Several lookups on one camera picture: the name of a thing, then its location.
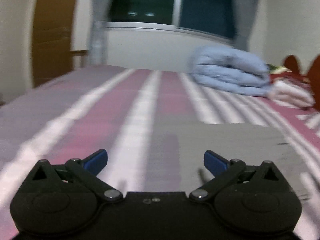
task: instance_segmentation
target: mattress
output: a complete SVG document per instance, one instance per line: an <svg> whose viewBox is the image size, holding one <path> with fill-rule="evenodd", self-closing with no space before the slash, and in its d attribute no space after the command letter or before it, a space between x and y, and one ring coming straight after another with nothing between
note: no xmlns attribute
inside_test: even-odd
<svg viewBox="0 0 320 240"><path fill-rule="evenodd" d="M39 159L62 164L103 148L109 163L98 177L113 187L189 193L202 183L210 148L249 165L275 161L300 199L310 198L296 231L312 240L320 224L310 194L320 181L319 130L314 110L200 87L185 73L116 66L69 73L0 108L1 239L17 233L10 200Z"/></svg>

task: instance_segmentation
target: blue gripper pad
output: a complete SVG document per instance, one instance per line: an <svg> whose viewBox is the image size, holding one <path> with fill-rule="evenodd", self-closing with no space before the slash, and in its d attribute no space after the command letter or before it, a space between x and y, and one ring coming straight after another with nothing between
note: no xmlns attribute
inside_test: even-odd
<svg viewBox="0 0 320 240"><path fill-rule="evenodd" d="M108 163L108 153L106 150L101 149L82 161L83 168L97 176Z"/></svg>
<svg viewBox="0 0 320 240"><path fill-rule="evenodd" d="M213 151L206 151L203 158L204 166L213 176L218 176L228 169L229 161Z"/></svg>

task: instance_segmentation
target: striped bed sheet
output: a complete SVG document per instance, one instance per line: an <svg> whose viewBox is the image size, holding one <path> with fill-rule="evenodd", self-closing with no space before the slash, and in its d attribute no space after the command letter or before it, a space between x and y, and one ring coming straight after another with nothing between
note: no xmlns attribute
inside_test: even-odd
<svg viewBox="0 0 320 240"><path fill-rule="evenodd" d="M177 190L179 146L167 138L158 163L150 155L156 120L194 120L207 124L250 123L275 127L306 162L301 179L311 199L295 229L302 239L320 237L320 113L302 111L195 84L188 74L134 70L116 66L88 67L57 78L0 109L0 235L11 239L17 229L10 200L39 159L62 164L104 148L110 158L99 178L124 191ZM157 176L150 170L163 169Z"/></svg>

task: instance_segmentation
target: curtain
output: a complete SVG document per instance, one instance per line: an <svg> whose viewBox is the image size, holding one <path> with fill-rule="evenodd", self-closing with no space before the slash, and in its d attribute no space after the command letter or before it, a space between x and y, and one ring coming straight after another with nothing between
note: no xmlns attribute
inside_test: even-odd
<svg viewBox="0 0 320 240"><path fill-rule="evenodd" d="M233 0L236 22L236 49L248 50L248 40L254 24L259 0Z"/></svg>
<svg viewBox="0 0 320 240"><path fill-rule="evenodd" d="M92 0L92 27L90 38L90 64L106 63L106 32L107 12L112 0Z"/></svg>

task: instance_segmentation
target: headboard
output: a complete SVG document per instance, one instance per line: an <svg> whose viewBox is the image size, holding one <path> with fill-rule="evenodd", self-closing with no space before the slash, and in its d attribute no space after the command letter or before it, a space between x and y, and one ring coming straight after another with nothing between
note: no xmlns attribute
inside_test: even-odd
<svg viewBox="0 0 320 240"><path fill-rule="evenodd" d="M295 55L286 57L283 65L293 73L300 73L300 63ZM306 76L310 80L311 88L314 93L314 99L316 101L314 108L320 110L320 55L315 58Z"/></svg>

